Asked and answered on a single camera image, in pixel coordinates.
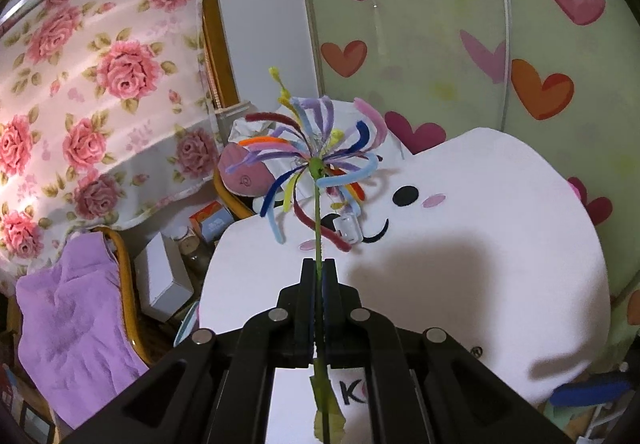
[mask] purple cloth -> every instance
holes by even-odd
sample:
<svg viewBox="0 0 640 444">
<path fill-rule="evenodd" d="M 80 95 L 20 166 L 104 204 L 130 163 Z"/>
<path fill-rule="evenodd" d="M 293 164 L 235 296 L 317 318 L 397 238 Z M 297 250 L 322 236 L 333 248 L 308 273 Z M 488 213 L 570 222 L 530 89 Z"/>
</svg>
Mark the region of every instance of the purple cloth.
<svg viewBox="0 0 640 444">
<path fill-rule="evenodd" d="M 146 372 L 127 342 L 118 264 L 102 233 L 68 241 L 57 264 L 18 280 L 16 295 L 20 363 L 72 428 Z"/>
</svg>

